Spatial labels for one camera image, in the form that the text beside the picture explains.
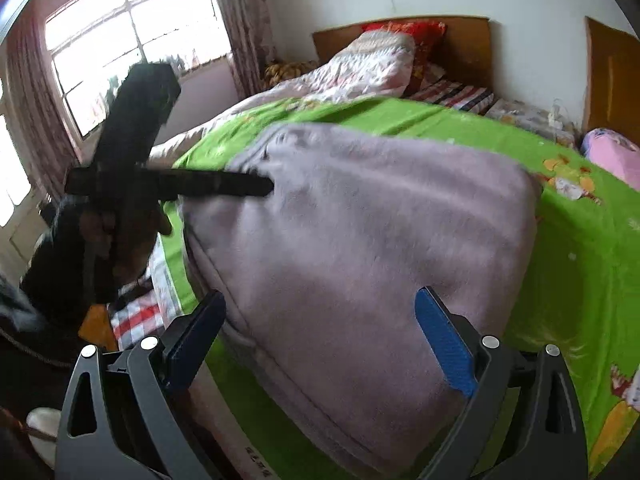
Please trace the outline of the person's left hand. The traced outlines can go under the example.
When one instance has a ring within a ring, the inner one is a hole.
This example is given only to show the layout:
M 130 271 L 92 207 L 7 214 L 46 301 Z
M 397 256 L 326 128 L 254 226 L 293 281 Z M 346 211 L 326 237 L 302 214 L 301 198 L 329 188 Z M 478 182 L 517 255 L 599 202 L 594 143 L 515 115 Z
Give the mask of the person's left hand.
M 169 235 L 171 223 L 160 203 L 127 206 L 123 212 L 97 212 L 86 207 L 79 232 L 89 254 L 105 260 L 107 275 L 121 288 L 144 273 L 157 235 Z

